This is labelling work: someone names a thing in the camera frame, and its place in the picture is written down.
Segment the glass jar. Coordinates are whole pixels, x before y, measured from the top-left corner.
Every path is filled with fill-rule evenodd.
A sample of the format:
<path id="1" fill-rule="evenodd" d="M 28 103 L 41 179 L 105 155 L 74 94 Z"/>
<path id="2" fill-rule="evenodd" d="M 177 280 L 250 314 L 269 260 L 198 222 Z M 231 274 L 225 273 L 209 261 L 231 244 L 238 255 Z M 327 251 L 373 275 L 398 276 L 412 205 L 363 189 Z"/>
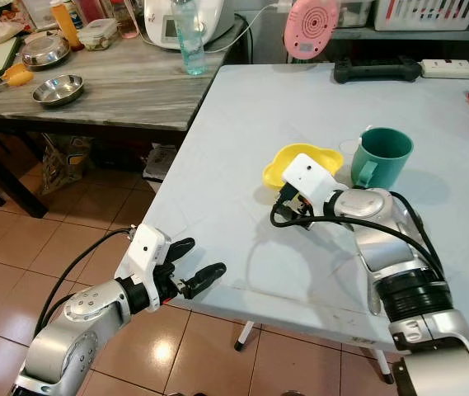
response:
<path id="1" fill-rule="evenodd" d="M 109 4 L 121 37 L 125 39 L 139 37 L 136 0 L 109 0 Z"/>

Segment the printed shopping bag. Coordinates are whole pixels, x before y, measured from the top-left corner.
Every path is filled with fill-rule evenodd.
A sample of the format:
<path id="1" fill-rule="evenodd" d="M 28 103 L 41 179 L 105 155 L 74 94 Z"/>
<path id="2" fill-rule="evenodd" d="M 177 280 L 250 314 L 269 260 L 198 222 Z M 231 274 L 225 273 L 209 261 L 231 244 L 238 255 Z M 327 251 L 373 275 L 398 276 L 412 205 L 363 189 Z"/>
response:
<path id="1" fill-rule="evenodd" d="M 65 134 L 42 134 L 45 158 L 42 159 L 41 195 L 49 195 L 83 178 L 92 169 L 92 138 Z"/>

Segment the white plastic basket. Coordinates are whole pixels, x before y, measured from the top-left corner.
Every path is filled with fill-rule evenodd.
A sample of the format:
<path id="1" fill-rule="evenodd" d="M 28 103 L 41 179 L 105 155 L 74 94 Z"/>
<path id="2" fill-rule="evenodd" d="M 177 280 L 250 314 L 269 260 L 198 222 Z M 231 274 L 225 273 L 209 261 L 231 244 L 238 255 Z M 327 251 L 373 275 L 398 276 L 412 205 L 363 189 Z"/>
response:
<path id="1" fill-rule="evenodd" d="M 376 31 L 464 31 L 469 0 L 377 0 Z"/>

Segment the clear storage box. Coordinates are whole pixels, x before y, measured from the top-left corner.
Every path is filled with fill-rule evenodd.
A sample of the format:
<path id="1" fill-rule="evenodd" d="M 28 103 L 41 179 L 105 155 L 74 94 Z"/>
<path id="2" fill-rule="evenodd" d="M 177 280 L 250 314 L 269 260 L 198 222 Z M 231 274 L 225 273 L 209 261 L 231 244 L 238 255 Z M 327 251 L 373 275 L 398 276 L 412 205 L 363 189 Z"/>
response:
<path id="1" fill-rule="evenodd" d="M 358 29 L 370 22 L 376 0 L 340 0 L 336 29 Z"/>

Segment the clear plastic water bottle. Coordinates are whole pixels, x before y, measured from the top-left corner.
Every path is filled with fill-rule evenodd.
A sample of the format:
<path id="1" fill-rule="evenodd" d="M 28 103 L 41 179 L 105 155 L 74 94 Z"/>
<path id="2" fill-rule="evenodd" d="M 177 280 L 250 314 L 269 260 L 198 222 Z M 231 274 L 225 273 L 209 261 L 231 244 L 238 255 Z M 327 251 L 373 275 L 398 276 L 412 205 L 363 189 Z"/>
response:
<path id="1" fill-rule="evenodd" d="M 171 0 L 171 15 L 185 71 L 195 76 L 205 72 L 204 42 L 197 30 L 197 14 L 198 4 L 195 0 Z"/>

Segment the pink round device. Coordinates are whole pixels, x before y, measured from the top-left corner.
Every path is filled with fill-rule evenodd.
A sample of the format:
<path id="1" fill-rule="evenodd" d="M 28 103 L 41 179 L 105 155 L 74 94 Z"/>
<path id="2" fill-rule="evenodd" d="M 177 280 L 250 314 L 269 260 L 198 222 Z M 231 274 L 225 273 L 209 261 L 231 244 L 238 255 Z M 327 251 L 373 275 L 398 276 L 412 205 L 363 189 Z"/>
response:
<path id="1" fill-rule="evenodd" d="M 292 58 L 307 60 L 324 52 L 336 28 L 339 0 L 292 0 L 283 41 Z"/>

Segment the green plastic mug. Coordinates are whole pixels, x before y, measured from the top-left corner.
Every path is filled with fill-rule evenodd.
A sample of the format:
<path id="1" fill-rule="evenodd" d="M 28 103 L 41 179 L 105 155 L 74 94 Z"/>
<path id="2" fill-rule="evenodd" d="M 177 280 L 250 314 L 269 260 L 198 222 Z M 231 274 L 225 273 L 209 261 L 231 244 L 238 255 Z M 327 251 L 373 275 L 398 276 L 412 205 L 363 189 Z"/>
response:
<path id="1" fill-rule="evenodd" d="M 359 137 L 359 144 L 352 158 L 349 177 L 354 187 L 390 189 L 415 144 L 400 130 L 373 127 Z"/>

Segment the yellow-tipped metal tongs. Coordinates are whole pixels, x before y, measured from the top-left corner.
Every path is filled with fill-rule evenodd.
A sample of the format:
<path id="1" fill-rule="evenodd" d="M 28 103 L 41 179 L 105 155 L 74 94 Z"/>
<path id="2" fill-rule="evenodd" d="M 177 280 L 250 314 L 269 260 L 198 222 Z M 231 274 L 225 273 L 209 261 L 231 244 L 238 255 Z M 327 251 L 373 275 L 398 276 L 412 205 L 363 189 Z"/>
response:
<path id="1" fill-rule="evenodd" d="M 25 64 L 13 64 L 0 76 L 0 84 L 6 83 L 8 86 L 20 86 L 34 79 L 35 73 L 31 72 Z"/>

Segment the white folding table leg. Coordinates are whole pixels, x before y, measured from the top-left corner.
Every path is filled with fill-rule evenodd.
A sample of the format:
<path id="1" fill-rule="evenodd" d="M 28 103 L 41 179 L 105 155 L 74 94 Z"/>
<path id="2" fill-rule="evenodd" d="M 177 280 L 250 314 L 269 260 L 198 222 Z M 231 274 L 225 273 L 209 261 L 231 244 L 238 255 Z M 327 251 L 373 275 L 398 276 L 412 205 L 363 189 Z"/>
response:
<path id="1" fill-rule="evenodd" d="M 392 370 L 390 370 L 385 351 L 380 350 L 380 348 L 373 348 L 373 350 L 370 351 L 370 354 L 373 355 L 374 359 L 376 359 L 378 369 L 382 376 L 382 381 L 384 381 L 385 384 L 395 384 L 395 376 L 393 376 Z"/>
<path id="2" fill-rule="evenodd" d="M 244 351 L 244 348 L 248 343 L 249 336 L 255 327 L 256 322 L 246 321 L 244 327 L 242 327 L 241 332 L 239 332 L 238 339 L 234 343 L 235 351 Z"/>

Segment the small clear plastic cup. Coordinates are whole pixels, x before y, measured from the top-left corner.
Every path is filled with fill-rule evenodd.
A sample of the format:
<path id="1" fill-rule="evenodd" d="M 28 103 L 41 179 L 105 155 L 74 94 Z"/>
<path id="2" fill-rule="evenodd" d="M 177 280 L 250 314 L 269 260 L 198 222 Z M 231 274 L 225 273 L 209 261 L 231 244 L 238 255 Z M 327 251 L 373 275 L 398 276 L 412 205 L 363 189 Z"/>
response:
<path id="1" fill-rule="evenodd" d="M 347 171 L 352 167 L 354 163 L 355 152 L 358 151 L 358 146 L 361 144 L 361 139 L 359 137 L 354 137 L 354 139 L 347 139 L 344 142 L 337 144 L 337 151 L 342 154 L 343 163 L 340 170 Z"/>

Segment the yellow flower-shaped bowl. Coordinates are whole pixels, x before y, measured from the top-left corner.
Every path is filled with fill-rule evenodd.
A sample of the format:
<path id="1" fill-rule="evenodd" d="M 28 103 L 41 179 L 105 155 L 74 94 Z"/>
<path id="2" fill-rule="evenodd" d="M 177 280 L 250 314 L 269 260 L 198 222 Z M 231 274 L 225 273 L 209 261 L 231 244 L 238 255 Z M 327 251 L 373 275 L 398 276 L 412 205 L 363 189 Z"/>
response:
<path id="1" fill-rule="evenodd" d="M 331 175 L 335 175 L 337 170 L 340 170 L 344 163 L 344 156 L 332 148 L 320 148 L 314 144 L 296 143 L 287 144 L 282 148 L 272 159 L 265 170 L 263 171 L 263 182 L 272 190 L 280 190 L 284 187 L 282 174 L 284 169 L 295 159 L 299 154 L 306 154 L 309 158 L 320 163 Z"/>

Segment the white kitchen appliance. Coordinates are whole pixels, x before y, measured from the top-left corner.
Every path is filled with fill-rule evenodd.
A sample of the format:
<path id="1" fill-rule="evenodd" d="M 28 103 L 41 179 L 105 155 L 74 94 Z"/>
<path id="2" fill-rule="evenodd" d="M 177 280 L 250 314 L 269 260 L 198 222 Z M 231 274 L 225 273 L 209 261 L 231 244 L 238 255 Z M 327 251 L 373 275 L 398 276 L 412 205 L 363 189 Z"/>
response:
<path id="1" fill-rule="evenodd" d="M 190 0 L 196 5 L 194 22 L 205 45 L 222 37 L 233 26 L 234 12 L 224 0 Z M 178 50 L 173 0 L 143 0 L 143 23 L 140 24 L 147 41 L 159 48 Z"/>

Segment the shallow steel bowl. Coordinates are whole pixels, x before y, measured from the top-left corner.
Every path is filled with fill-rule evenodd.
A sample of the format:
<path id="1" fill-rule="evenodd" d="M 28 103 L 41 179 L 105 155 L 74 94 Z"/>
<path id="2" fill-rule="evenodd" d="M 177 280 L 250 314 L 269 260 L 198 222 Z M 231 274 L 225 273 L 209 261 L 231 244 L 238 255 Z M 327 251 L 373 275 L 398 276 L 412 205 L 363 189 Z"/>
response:
<path id="1" fill-rule="evenodd" d="M 79 75 L 59 75 L 36 87 L 33 99 L 45 108 L 60 108 L 76 101 L 83 94 L 84 87 L 84 80 Z"/>

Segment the dark wooden side table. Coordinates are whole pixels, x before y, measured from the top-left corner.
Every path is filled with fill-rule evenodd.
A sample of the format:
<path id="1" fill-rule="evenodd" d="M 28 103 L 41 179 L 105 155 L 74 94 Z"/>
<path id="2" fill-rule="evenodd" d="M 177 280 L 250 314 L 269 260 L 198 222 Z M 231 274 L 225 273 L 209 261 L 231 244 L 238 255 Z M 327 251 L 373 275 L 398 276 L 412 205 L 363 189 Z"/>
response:
<path id="1" fill-rule="evenodd" d="M 208 45 L 207 71 L 186 74 L 177 50 L 125 39 L 104 50 L 79 50 L 63 64 L 35 72 L 34 79 L 0 91 L 0 132 L 35 131 L 132 142 L 178 144 L 185 139 L 218 68 L 244 39 L 235 21 Z M 65 106 L 45 108 L 33 98 L 47 80 L 78 75 L 83 94 Z M 42 218 L 47 207 L 0 162 L 0 188 L 27 214 Z"/>

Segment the white power strip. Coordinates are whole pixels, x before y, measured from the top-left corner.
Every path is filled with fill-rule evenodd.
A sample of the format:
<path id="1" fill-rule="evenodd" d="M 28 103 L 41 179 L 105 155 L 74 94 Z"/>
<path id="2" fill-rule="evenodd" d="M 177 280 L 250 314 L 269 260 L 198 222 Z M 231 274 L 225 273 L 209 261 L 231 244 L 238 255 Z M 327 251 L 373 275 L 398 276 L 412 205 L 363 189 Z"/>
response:
<path id="1" fill-rule="evenodd" d="M 469 79 L 469 60 L 423 59 L 422 77 L 442 79 Z"/>

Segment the orange sauce bottle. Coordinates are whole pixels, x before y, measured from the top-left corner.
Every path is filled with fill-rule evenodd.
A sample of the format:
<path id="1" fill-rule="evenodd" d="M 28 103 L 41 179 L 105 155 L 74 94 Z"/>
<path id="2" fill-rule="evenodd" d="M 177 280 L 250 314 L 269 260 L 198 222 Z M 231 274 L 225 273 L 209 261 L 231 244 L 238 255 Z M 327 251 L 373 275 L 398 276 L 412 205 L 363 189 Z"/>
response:
<path id="1" fill-rule="evenodd" d="M 54 21 L 60 27 L 62 35 L 71 46 L 71 50 L 82 50 L 84 46 L 78 38 L 78 31 L 73 23 L 71 12 L 65 7 L 65 0 L 50 0 L 49 5 Z"/>

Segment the clear food container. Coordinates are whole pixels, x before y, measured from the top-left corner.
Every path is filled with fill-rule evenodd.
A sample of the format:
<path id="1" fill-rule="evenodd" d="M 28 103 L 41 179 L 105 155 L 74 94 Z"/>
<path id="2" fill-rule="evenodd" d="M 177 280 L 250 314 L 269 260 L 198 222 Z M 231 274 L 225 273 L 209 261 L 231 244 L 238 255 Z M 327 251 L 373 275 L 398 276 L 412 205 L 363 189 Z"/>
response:
<path id="1" fill-rule="evenodd" d="M 86 50 L 106 50 L 118 39 L 118 22 L 112 18 L 97 19 L 78 31 L 78 40 Z"/>

